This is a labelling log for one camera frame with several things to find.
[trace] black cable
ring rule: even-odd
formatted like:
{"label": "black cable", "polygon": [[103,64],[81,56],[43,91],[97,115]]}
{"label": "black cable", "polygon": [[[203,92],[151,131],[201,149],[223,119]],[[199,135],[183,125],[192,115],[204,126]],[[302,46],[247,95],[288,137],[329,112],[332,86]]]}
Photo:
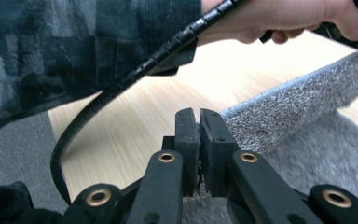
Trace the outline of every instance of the black cable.
{"label": "black cable", "polygon": [[124,90],[136,83],[147,73],[151,73],[160,64],[166,62],[175,53],[196,40],[197,36],[217,21],[224,18],[230,11],[235,9],[239,3],[246,0],[226,0],[200,19],[189,24],[181,32],[174,35],[159,50],[149,57],[140,66],[129,72],[117,83],[108,86],[103,92],[90,102],[74,118],[61,135],[50,160],[50,171],[59,193],[69,204],[71,202],[65,180],[62,175],[61,158],[77,133],[92,119],[100,110],[118,97]]}

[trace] dark patterned fabric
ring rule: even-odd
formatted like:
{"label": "dark patterned fabric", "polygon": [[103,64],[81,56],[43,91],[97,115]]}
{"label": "dark patterned fabric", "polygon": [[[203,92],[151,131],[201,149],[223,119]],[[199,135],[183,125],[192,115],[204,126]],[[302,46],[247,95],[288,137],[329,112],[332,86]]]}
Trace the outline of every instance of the dark patterned fabric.
{"label": "dark patterned fabric", "polygon": [[199,16],[196,0],[0,0],[0,127],[114,83]]}

